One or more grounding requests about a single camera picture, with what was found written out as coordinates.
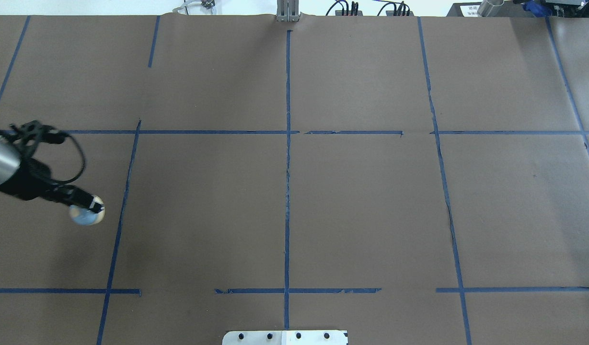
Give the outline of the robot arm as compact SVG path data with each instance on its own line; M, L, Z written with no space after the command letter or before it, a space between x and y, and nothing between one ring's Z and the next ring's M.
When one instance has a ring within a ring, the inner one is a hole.
M52 179L51 168L0 136L0 192L22 201L45 199L69 207L71 218L104 216L104 201L72 183Z

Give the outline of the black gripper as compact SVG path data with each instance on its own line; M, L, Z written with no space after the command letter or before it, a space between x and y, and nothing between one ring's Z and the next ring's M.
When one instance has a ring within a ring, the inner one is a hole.
M53 186L32 175L29 164L18 157L0 159L0 192L23 201L41 198L94 214L103 211L103 203L95 195L77 186L59 186L53 194Z

